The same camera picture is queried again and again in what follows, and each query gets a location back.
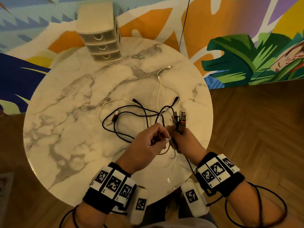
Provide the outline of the person's left hand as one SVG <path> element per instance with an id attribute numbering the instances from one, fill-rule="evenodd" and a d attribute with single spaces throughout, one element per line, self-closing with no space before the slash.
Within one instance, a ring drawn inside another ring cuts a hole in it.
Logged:
<path id="1" fill-rule="evenodd" d="M 135 137 L 129 147 L 115 162 L 121 169 L 130 175 L 146 168 L 157 156 L 153 155 L 145 148 L 143 131 Z"/>

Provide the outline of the person's right hand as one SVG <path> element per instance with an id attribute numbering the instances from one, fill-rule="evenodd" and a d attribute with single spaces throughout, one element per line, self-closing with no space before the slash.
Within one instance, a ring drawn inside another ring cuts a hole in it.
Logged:
<path id="1" fill-rule="evenodd" d="M 194 166 L 198 166 L 202 159 L 207 155 L 206 149 L 189 130 L 189 151 L 183 154 Z"/>

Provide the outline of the bunch of cable plugs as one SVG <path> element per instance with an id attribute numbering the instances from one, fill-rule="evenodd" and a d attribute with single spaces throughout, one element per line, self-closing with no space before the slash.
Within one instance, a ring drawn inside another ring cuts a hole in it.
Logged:
<path id="1" fill-rule="evenodd" d="M 174 129 L 181 135 L 183 135 L 186 128 L 186 119 L 187 114 L 183 111 L 180 111 L 179 113 L 174 111 L 173 115 L 171 116 Z"/>

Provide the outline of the person's right forearm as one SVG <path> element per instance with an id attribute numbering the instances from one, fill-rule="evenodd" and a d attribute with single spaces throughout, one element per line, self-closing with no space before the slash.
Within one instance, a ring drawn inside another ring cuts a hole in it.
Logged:
<path id="1" fill-rule="evenodd" d="M 227 197 L 227 201 L 244 226 L 252 228 L 304 228 L 298 218 L 284 210 L 263 195 L 247 181 L 240 183 Z"/>

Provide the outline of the person's left forearm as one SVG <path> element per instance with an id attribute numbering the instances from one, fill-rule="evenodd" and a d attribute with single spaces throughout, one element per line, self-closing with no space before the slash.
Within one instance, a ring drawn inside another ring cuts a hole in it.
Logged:
<path id="1" fill-rule="evenodd" d="M 108 226 L 104 227 L 107 217 L 108 214 L 81 202 L 64 215 L 59 228 L 108 228 Z"/>

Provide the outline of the black wristband with marker tags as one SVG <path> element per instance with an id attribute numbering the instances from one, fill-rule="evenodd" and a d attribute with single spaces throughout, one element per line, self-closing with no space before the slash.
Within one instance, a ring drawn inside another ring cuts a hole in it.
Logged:
<path id="1" fill-rule="evenodd" d="M 136 188 L 131 174 L 111 162 L 97 173 L 82 200 L 97 211 L 109 214 L 114 207 L 127 206 Z"/>
<path id="2" fill-rule="evenodd" d="M 240 169 L 224 154 L 209 152 L 196 168 L 195 177 L 208 196 L 219 192 L 227 198 L 245 180 Z"/>

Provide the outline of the beige plastic mini drawer unit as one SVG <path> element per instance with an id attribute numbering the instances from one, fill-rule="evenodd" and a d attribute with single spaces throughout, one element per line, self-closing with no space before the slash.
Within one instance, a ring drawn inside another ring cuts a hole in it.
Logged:
<path id="1" fill-rule="evenodd" d="M 111 1 L 80 5 L 76 32 L 95 62 L 122 59 L 121 35 Z"/>

